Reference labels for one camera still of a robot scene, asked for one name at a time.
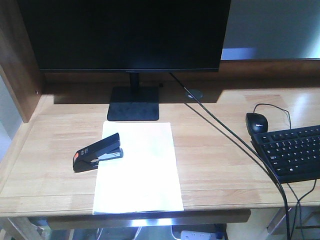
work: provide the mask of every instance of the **power strip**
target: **power strip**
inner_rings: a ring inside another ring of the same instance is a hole
[[[217,240],[215,233],[201,231],[182,231],[181,240]]]

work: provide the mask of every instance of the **computer mouse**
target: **computer mouse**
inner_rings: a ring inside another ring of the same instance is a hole
[[[268,120],[259,113],[248,112],[245,115],[245,124],[250,136],[268,131]]]

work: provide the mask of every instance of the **stapler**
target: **stapler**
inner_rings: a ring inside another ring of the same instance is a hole
[[[73,170],[80,173],[98,168],[99,161],[123,157],[119,133],[78,150],[73,157]]]

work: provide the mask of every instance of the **monitor stand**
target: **monitor stand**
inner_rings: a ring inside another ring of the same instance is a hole
[[[156,121],[159,119],[157,87],[140,87],[139,73],[130,73],[130,87],[112,89],[108,114],[109,121]]]

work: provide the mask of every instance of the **black keyboard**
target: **black keyboard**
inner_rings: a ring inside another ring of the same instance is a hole
[[[320,125],[258,133],[252,144],[280,183],[320,178]]]

